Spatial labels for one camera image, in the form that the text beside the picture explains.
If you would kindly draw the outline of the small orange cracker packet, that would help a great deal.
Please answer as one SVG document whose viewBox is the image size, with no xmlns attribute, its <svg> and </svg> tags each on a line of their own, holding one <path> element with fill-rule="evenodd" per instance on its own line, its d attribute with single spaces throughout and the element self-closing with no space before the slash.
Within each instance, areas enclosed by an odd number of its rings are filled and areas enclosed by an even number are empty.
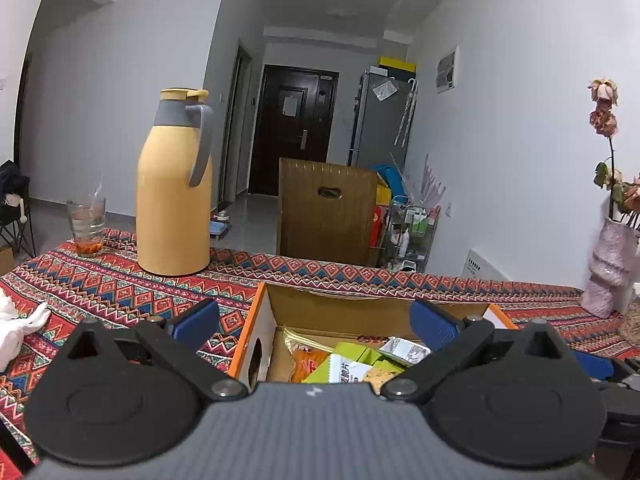
<svg viewBox="0 0 640 480">
<path fill-rule="evenodd" d="M 362 381 L 371 386 L 376 394 L 381 392 L 382 387 L 394 379 L 398 375 L 394 370 L 380 370 L 379 368 L 371 368 L 363 375 Z"/>
</svg>

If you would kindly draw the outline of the dried pink roses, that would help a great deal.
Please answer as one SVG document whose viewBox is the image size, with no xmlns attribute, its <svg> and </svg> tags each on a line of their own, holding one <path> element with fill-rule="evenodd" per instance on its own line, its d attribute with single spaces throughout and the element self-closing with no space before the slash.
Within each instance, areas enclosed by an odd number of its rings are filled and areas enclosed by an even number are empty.
<svg viewBox="0 0 640 480">
<path fill-rule="evenodd" d="M 593 102 L 589 125 L 608 144 L 608 157 L 597 163 L 593 183 L 608 192 L 606 218 L 639 231 L 639 176 L 627 181 L 616 165 L 614 138 L 618 133 L 615 115 L 615 107 L 618 107 L 617 84 L 612 79 L 596 78 L 590 81 L 588 90 Z"/>
</svg>

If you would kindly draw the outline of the red gift bag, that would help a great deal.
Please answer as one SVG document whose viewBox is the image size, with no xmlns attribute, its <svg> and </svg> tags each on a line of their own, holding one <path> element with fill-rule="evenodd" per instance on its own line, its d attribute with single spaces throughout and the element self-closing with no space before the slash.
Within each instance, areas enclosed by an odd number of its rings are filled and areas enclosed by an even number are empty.
<svg viewBox="0 0 640 480">
<path fill-rule="evenodd" d="M 369 246 L 375 248 L 380 246 L 380 240 L 384 231 L 384 220 L 386 215 L 386 207 L 376 205 L 373 209 L 371 231 L 369 237 Z"/>
</svg>

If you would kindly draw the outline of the dark entrance door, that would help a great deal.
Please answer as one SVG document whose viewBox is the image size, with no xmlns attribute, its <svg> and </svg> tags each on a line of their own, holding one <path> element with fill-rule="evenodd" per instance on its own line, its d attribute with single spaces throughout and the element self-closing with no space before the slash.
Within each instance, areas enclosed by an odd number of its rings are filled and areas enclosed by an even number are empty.
<svg viewBox="0 0 640 480">
<path fill-rule="evenodd" d="M 250 194 L 278 194 L 282 158 L 326 161 L 337 83 L 337 73 L 327 70 L 265 66 L 250 155 Z"/>
</svg>

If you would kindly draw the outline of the large orange snack bag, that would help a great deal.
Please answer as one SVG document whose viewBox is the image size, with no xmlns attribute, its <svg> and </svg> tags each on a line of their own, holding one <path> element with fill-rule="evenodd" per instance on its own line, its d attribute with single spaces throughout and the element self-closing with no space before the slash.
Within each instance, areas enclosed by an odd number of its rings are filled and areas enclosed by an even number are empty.
<svg viewBox="0 0 640 480">
<path fill-rule="evenodd" d="M 293 360 L 290 382 L 303 382 L 333 352 L 327 344 L 285 327 L 283 342 Z"/>
</svg>

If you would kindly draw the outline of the pink ceramic vase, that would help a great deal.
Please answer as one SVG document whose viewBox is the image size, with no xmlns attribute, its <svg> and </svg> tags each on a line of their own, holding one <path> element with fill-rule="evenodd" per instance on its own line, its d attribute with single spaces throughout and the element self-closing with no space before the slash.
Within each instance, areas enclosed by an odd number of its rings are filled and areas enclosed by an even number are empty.
<svg viewBox="0 0 640 480">
<path fill-rule="evenodd" d="M 639 231 L 606 219 L 588 264 L 580 305 L 597 318 L 625 314 L 639 276 Z"/>
</svg>

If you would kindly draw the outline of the woven tissue box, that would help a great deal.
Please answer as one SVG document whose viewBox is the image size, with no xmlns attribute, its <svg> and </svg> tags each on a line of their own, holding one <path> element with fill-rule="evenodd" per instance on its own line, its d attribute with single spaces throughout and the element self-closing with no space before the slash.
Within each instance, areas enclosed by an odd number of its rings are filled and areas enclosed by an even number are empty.
<svg viewBox="0 0 640 480">
<path fill-rule="evenodd" d="M 628 344 L 640 346 L 640 304 L 633 302 L 624 314 L 623 322 L 620 323 L 618 333 Z"/>
</svg>

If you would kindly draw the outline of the yellow thermos jug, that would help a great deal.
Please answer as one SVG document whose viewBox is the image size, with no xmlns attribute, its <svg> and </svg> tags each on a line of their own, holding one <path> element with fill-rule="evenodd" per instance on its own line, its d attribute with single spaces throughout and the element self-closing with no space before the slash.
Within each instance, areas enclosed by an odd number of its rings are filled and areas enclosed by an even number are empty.
<svg viewBox="0 0 640 480">
<path fill-rule="evenodd" d="M 209 264 L 213 110 L 207 97 L 204 89 L 162 90 L 138 158 L 138 263 L 155 275 L 190 275 Z"/>
</svg>

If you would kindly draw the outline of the patterned red tablecloth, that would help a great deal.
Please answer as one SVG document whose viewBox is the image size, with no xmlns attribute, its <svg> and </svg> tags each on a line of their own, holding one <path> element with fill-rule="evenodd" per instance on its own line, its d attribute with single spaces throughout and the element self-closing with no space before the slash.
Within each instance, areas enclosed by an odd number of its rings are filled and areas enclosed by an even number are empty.
<svg viewBox="0 0 640 480">
<path fill-rule="evenodd" d="M 516 326 L 541 315 L 578 350 L 620 359 L 639 354 L 638 347 L 617 333 L 620 315 L 597 320 L 579 307 L 581 292 L 571 287 L 390 272 L 230 249 L 213 250 L 212 262 L 199 274 L 158 278 L 139 268 L 134 234 L 111 230 L 99 257 L 78 256 L 73 244 L 65 242 L 2 276 L 2 292 L 14 300 L 19 314 L 29 314 L 43 301 L 52 311 L 43 331 L 25 339 L 1 375 L 2 424 L 34 458 L 24 430 L 24 407 L 58 348 L 87 316 L 107 326 L 128 327 L 152 315 L 173 318 L 198 300 L 216 299 L 222 320 L 198 353 L 224 372 L 230 370 L 240 355 L 250 303 L 265 283 L 349 297 L 496 304 Z"/>
</svg>

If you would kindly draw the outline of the lime green snack packet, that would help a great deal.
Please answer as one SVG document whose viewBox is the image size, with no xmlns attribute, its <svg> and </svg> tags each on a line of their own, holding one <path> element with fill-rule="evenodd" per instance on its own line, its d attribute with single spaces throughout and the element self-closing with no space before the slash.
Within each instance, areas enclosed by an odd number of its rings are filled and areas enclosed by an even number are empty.
<svg viewBox="0 0 640 480">
<path fill-rule="evenodd" d="M 363 375 L 371 368 L 394 370 L 401 374 L 405 367 L 383 356 L 381 352 L 363 344 L 340 342 L 326 360 L 304 382 L 306 384 L 354 384 L 363 382 Z"/>
</svg>

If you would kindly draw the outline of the yellow box on fridge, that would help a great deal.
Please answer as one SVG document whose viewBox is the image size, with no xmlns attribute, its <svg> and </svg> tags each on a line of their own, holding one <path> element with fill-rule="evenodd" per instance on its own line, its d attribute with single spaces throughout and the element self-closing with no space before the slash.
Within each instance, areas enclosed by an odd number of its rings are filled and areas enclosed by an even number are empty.
<svg viewBox="0 0 640 480">
<path fill-rule="evenodd" d="M 378 58 L 378 66 L 385 67 L 388 70 L 402 70 L 403 72 L 415 73 L 416 63 L 410 63 L 398 58 L 391 58 L 390 56 L 381 55 Z"/>
</svg>

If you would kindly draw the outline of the red cardboard snack box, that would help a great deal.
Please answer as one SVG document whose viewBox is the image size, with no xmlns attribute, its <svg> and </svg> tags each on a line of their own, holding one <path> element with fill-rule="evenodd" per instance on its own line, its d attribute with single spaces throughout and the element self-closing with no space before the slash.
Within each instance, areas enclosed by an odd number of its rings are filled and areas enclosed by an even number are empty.
<svg viewBox="0 0 640 480">
<path fill-rule="evenodd" d="M 380 348 L 390 337 L 423 342 L 432 350 L 436 314 L 442 310 L 456 322 L 477 315 L 498 328 L 516 325 L 491 302 L 430 302 L 390 297 L 325 294 L 288 286 L 262 283 L 250 305 L 228 374 L 248 388 L 258 382 L 288 382 L 294 359 L 284 343 L 283 332 L 294 333 L 334 348 L 340 342 Z"/>
</svg>

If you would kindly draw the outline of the glass cup with drink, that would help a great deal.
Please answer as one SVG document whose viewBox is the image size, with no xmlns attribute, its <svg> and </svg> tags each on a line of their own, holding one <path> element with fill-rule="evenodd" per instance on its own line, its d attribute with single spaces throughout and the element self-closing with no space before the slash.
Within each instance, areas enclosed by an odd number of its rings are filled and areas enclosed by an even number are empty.
<svg viewBox="0 0 640 480">
<path fill-rule="evenodd" d="M 73 242 L 81 257 L 96 257 L 104 249 L 106 198 L 102 191 L 103 177 L 100 177 L 94 191 L 66 202 Z"/>
</svg>

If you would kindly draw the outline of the grey refrigerator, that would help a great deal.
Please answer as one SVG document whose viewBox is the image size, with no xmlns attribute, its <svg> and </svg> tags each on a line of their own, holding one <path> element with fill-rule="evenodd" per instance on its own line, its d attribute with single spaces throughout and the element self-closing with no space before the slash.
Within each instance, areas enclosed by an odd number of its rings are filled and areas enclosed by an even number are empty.
<svg viewBox="0 0 640 480">
<path fill-rule="evenodd" d="M 348 166 L 404 169 L 417 93 L 413 73 L 372 66 L 361 75 Z"/>
</svg>

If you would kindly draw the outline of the white snack packet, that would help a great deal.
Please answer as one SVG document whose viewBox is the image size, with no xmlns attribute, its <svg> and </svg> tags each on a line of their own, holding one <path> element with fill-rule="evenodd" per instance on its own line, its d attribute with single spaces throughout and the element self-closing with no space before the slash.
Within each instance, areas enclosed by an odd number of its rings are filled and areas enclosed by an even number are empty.
<svg viewBox="0 0 640 480">
<path fill-rule="evenodd" d="M 406 367 L 420 363 L 432 353 L 432 350 L 424 344 L 400 337 L 390 337 L 385 344 L 378 348 L 378 351 L 386 358 Z"/>
</svg>

